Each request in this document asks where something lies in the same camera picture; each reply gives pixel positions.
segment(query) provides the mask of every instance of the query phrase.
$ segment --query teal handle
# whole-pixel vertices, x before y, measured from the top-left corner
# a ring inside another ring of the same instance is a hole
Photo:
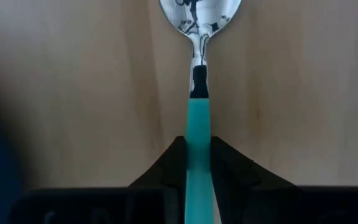
[[[213,224],[209,99],[189,99],[185,139],[188,150],[185,223]]]

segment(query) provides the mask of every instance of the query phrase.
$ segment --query wooden table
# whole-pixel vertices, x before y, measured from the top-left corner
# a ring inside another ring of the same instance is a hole
[[[191,45],[157,0],[0,0],[0,123],[36,187],[127,185],[183,135]],[[209,44],[213,134],[358,185],[358,1],[244,0]]]

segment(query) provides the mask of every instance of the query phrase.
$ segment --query black holder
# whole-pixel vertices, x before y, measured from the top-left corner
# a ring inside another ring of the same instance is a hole
[[[128,188],[37,190],[12,207],[10,223],[182,224],[186,161],[177,137]],[[358,223],[358,188],[297,187],[218,137],[211,176],[222,224]]]

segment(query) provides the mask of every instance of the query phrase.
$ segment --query black band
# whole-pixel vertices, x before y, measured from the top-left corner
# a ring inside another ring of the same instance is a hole
[[[206,85],[206,65],[197,65],[193,69],[194,89],[190,92],[190,98],[209,98]]]

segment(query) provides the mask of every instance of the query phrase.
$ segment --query spoon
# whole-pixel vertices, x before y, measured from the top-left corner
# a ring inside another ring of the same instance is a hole
[[[213,223],[209,165],[211,128],[206,45],[237,12],[242,0],[160,0],[169,22],[193,43],[186,125],[188,150],[185,223]]]

